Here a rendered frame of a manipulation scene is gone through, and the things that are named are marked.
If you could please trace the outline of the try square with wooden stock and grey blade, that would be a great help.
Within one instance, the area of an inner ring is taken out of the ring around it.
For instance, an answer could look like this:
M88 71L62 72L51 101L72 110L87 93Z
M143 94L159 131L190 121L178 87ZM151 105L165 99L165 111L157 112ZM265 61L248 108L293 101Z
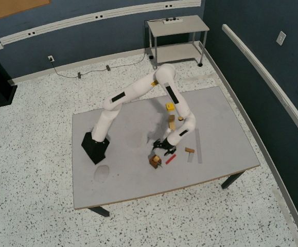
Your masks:
M186 152L190 152L188 162L192 163L195 150L186 148Z

